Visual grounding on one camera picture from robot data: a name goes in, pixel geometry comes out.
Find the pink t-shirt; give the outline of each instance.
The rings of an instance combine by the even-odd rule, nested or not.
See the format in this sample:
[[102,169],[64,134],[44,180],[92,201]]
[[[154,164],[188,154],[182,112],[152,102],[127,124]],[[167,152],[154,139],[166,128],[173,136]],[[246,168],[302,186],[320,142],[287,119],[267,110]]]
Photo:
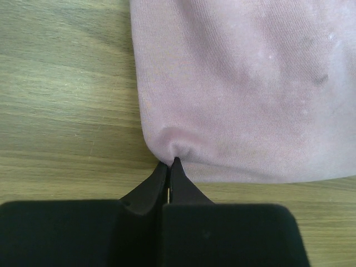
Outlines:
[[131,0],[142,128],[192,181],[356,174],[356,1]]

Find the wooden table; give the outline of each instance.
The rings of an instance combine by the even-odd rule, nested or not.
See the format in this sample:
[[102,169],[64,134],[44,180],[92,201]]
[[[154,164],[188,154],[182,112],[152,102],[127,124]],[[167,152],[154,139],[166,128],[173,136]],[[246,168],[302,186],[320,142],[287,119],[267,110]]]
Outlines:
[[[0,0],[0,203],[119,198],[148,177],[133,53],[128,0]],[[198,186],[287,206],[313,266],[356,266],[356,177]]]

